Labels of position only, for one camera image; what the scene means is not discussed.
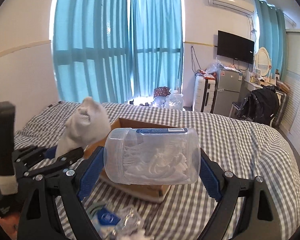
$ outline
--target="cardboard box on table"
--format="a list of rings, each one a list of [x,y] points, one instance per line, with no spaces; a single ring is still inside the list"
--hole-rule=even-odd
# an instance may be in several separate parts
[[[154,124],[154,123],[147,123],[147,122],[139,122],[124,118],[118,118],[115,120],[111,125],[111,130],[116,128],[134,128],[134,129],[142,129],[142,128],[172,128],[171,126]],[[102,141],[99,141],[93,145],[88,146],[84,151],[84,157],[89,158],[93,151],[98,146],[105,146],[106,139],[104,138]],[[112,182],[107,174],[105,169],[102,170],[99,178],[106,183],[110,184],[117,189],[120,189],[133,197],[140,198],[142,200],[161,203],[163,202],[165,196],[167,195],[170,186],[169,185],[162,185],[162,186],[149,186],[149,185],[126,185],[126,184],[119,184]]]

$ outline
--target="refrigerator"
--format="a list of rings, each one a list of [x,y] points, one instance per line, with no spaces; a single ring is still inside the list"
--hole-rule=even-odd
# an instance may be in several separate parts
[[[218,72],[211,113],[229,116],[232,102],[237,102],[242,73],[220,69]]]

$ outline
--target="blue label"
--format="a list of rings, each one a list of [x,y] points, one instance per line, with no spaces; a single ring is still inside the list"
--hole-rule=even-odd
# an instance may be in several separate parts
[[[163,133],[187,133],[187,128],[151,128],[137,129],[137,133],[142,134],[163,134]]]
[[[98,220],[102,226],[115,226],[120,221],[120,218],[117,217],[114,213],[111,213],[106,208],[101,208],[97,212]]]

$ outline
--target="checkered bedsheet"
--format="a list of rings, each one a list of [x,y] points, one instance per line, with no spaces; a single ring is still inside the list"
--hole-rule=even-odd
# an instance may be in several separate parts
[[[56,145],[66,120],[79,105],[61,102],[46,108],[16,132],[15,147]],[[240,178],[253,179],[257,175],[265,178],[279,214],[283,240],[289,239],[297,229],[300,224],[300,176],[289,144],[275,129],[215,114],[113,103],[103,106],[111,122],[121,117],[195,128],[201,147],[223,170],[233,171]],[[52,162],[44,160],[37,167]],[[157,240],[197,239],[217,204],[208,196],[200,178],[195,184],[172,186],[161,204],[133,198],[98,180],[91,195],[83,200],[83,205],[88,208],[102,199],[107,199],[115,208],[114,211],[129,204],[136,206],[145,219],[147,234],[154,235]],[[74,239],[61,198],[56,201],[66,236]],[[224,239],[232,236],[242,203],[242,199],[239,199]]]

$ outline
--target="air conditioner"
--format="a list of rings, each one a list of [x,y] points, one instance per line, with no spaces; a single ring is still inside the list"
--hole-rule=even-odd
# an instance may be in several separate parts
[[[209,4],[235,10],[246,15],[254,15],[255,11],[254,4],[244,0],[209,0]]]

